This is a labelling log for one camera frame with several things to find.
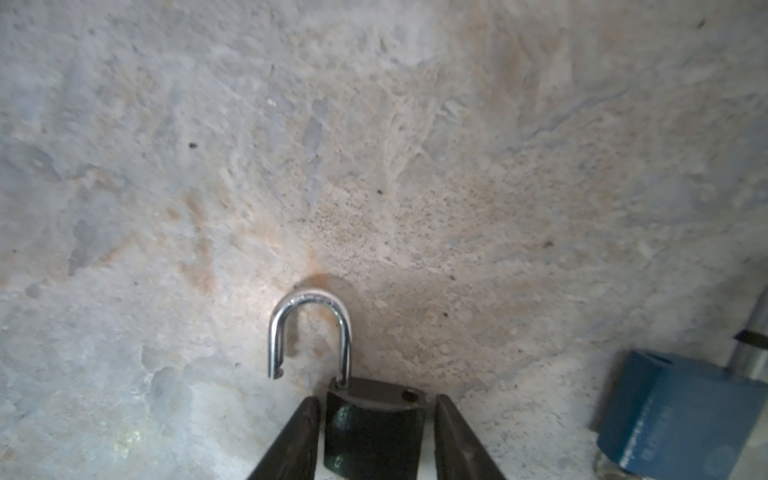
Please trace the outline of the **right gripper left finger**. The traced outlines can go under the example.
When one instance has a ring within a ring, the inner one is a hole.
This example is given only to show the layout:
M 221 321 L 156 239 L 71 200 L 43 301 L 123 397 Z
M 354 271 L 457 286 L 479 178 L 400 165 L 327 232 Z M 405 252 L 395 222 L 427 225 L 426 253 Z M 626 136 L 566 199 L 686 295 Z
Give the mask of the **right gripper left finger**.
M 313 480 L 318 457 L 320 414 L 319 399 L 306 397 L 248 480 Z

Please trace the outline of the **black padlock with key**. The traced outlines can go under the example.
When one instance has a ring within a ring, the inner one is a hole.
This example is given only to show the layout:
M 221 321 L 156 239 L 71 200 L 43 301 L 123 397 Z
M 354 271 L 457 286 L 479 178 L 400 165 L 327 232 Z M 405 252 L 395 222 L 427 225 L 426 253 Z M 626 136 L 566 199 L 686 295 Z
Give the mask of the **black padlock with key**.
M 326 395 L 325 467 L 345 479 L 415 479 L 427 413 L 417 388 L 352 375 L 352 322 L 334 294 L 316 288 L 285 295 L 269 323 L 268 377 L 283 374 L 286 323 L 306 304 L 326 307 L 339 328 L 338 373 Z

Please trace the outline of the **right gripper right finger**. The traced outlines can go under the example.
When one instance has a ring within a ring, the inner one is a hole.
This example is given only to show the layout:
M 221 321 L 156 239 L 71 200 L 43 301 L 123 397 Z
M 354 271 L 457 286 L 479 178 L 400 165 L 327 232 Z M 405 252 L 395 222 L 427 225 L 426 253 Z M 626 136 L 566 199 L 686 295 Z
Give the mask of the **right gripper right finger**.
M 438 480 L 506 479 L 447 395 L 436 396 L 434 435 Z

